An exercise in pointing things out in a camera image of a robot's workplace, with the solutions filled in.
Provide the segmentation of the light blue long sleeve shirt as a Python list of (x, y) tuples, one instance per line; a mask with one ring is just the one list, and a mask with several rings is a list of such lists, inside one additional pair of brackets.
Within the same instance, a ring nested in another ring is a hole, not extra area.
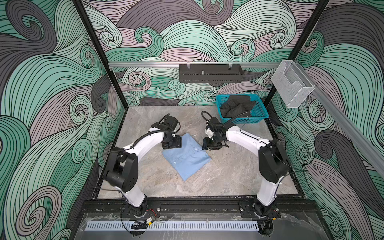
[(211, 161), (207, 152), (189, 133), (182, 136), (181, 148), (163, 150), (162, 154), (184, 182)]

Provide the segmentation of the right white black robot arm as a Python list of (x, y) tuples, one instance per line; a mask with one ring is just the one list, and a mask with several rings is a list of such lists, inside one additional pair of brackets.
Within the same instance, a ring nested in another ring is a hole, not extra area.
[(277, 139), (267, 140), (243, 132), (237, 126), (206, 127), (205, 133), (207, 136), (203, 139), (204, 150), (219, 150), (224, 143), (232, 142), (256, 155), (262, 176), (256, 204), (264, 208), (270, 207), (276, 200), (279, 185), (290, 169), (282, 143)]

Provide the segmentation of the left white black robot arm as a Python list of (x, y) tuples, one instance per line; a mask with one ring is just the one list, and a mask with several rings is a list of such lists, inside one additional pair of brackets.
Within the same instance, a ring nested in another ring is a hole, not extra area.
[(137, 185), (140, 160), (156, 145), (163, 148), (180, 148), (182, 139), (177, 133), (181, 129), (179, 121), (156, 122), (149, 131), (132, 144), (115, 147), (109, 153), (103, 178), (118, 190), (133, 208), (144, 212), (147, 196)]

